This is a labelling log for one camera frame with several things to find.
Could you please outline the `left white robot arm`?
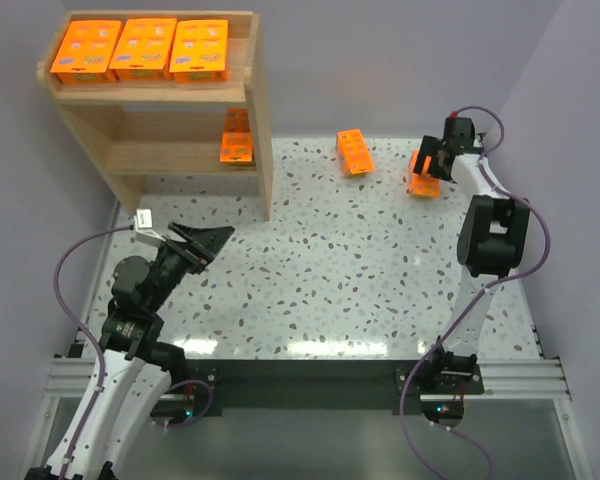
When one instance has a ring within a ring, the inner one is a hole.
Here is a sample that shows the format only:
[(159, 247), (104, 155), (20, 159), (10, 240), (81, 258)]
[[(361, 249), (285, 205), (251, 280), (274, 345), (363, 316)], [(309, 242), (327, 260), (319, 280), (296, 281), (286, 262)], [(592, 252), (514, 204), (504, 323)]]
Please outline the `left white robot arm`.
[(184, 350), (160, 341), (158, 312), (186, 275), (207, 269), (235, 230), (172, 222), (160, 235), (140, 219), (128, 228), (155, 246), (156, 256), (129, 256), (116, 265), (99, 336), (78, 326), (97, 359), (65, 434), (44, 465), (28, 469), (28, 479), (113, 479), (164, 394), (193, 389), (205, 402), (198, 414), (186, 411), (167, 422), (168, 429), (196, 423), (213, 405), (213, 387), (190, 376)]

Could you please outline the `orange sponge box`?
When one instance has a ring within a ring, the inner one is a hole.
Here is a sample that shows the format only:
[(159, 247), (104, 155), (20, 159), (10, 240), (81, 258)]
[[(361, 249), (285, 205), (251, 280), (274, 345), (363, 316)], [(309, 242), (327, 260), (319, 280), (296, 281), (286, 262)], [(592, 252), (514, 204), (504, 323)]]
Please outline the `orange sponge box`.
[(65, 85), (115, 83), (110, 62), (121, 32), (120, 20), (71, 21), (50, 72)]
[(224, 82), (228, 79), (227, 19), (179, 21), (169, 72), (177, 83)]
[(220, 162), (233, 165), (251, 165), (254, 163), (249, 114), (245, 108), (229, 108), (226, 111)]
[(370, 150), (359, 129), (339, 132), (336, 136), (336, 150), (345, 176), (366, 175), (375, 170)]
[(176, 18), (126, 21), (109, 67), (121, 81), (169, 81)]
[(419, 151), (415, 150), (411, 155), (406, 177), (407, 194), (411, 197), (438, 198), (440, 196), (440, 181), (425, 171), (421, 174), (414, 171), (418, 154)]

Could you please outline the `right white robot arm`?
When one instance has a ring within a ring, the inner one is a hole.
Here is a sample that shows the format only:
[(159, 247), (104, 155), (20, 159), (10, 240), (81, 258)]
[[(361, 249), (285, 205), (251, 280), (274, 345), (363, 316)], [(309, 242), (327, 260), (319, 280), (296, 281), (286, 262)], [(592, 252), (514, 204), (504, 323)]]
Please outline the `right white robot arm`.
[(522, 260), (530, 209), (507, 195), (490, 173), (473, 121), (458, 111), (445, 119), (440, 138), (424, 136), (412, 155), (411, 191), (428, 181), (448, 182), (469, 200), (456, 247), (460, 288), (445, 333), (414, 374), (414, 389), (420, 393), (450, 390), (477, 374), (480, 334), (496, 282)]

